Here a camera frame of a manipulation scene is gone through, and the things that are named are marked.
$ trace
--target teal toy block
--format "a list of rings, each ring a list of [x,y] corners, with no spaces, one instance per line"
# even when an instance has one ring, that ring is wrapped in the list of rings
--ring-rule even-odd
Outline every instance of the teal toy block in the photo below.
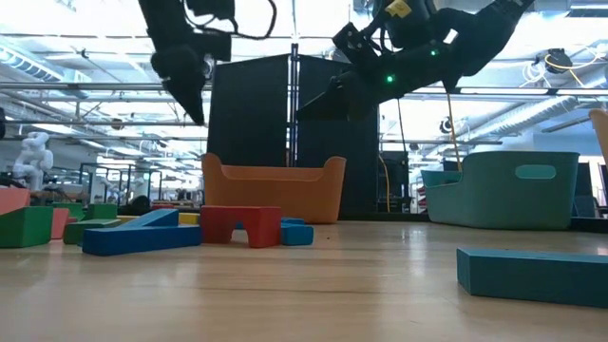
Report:
[[[281,243],[284,246],[308,246],[314,240],[314,228],[306,224],[281,223]]]
[[[471,295],[608,308],[608,256],[458,249]]]

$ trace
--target teal storage bin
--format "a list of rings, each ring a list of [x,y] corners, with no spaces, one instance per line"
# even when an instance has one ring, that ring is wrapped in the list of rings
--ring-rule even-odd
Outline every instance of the teal storage bin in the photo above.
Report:
[[[430,220],[487,229],[565,230],[578,153],[474,153],[463,172],[422,171]]]

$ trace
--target yellow label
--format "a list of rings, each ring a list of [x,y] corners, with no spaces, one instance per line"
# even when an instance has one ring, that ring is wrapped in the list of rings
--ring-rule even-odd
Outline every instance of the yellow label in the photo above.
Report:
[[[411,13],[411,8],[404,0],[395,0],[385,9],[391,16],[398,15],[405,18]]]

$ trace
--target ceiling light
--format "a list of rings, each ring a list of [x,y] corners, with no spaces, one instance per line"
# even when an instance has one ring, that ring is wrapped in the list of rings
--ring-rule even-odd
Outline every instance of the ceiling light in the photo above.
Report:
[[[413,93],[445,94],[446,90],[438,86],[421,87],[412,91]]]
[[[105,146],[103,146],[102,144],[97,143],[97,142],[86,141],[86,140],[81,140],[80,142],[84,143],[84,144],[87,144],[87,145],[89,145],[91,147],[106,149]]]
[[[608,89],[560,89],[558,95],[601,96],[608,95]]]
[[[79,133],[69,127],[66,127],[62,124],[48,124],[48,123],[36,123],[33,124],[34,127],[47,130],[49,132],[55,132],[60,134],[72,134]]]
[[[140,150],[133,149],[133,148],[112,147],[112,149],[118,153],[125,154],[127,156],[145,156],[145,153],[143,153]]]
[[[542,88],[462,88],[461,94],[484,95],[544,95],[547,89]]]

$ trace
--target green toy block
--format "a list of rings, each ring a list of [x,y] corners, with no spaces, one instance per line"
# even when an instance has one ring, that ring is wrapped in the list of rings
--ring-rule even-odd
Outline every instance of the green toy block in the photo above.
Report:
[[[91,204],[83,219],[115,219],[117,215],[118,206],[116,204]]]
[[[24,248],[50,241],[53,208],[25,207],[0,216],[0,248]]]
[[[64,232],[64,244],[78,244],[83,241],[85,229],[114,228],[121,224],[119,219],[89,219],[70,223]]]
[[[53,208],[67,208],[69,209],[69,216],[77,220],[81,220],[85,217],[83,211],[83,205],[81,203],[53,203]]]

